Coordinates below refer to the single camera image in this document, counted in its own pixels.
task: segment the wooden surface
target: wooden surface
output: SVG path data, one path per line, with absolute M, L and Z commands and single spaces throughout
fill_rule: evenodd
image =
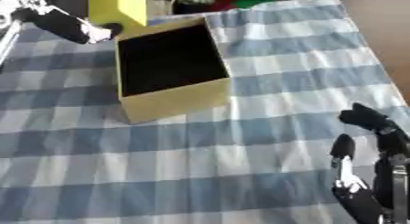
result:
M 410 0 L 341 0 L 410 103 Z

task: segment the black box lining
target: black box lining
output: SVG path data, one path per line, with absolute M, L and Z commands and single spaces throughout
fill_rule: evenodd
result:
M 203 24 L 123 40 L 118 49 L 124 96 L 228 78 Z

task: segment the checkered tablecloth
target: checkered tablecloth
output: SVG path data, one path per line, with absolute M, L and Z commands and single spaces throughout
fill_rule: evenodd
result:
M 207 16 L 233 76 L 231 104 L 129 125 L 113 42 L 75 45 L 29 27 L 0 74 L 0 222 L 353 223 L 330 193 L 329 150 L 369 133 L 338 121 L 354 101 L 410 129 L 397 88 L 339 0 Z

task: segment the robotic hand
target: robotic hand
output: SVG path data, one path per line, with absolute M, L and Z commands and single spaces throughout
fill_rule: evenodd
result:
M 330 154 L 338 177 L 332 192 L 341 205 L 360 224 L 405 224 L 410 217 L 407 194 L 407 168 L 410 139 L 391 119 L 375 110 L 354 103 L 340 120 L 373 131 L 380 158 L 375 165 L 373 190 L 352 173 L 354 141 L 347 134 L 336 140 Z
M 80 44 L 109 40 L 121 32 L 121 28 L 95 27 L 53 5 L 50 0 L 0 0 L 0 65 L 25 22 Z

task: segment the yellow box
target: yellow box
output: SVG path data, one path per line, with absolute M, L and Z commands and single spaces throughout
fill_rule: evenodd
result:
M 223 105 L 230 77 L 204 18 L 116 39 L 119 100 L 132 123 Z
M 89 0 L 89 20 L 96 26 L 119 24 L 123 32 L 146 26 L 146 0 Z

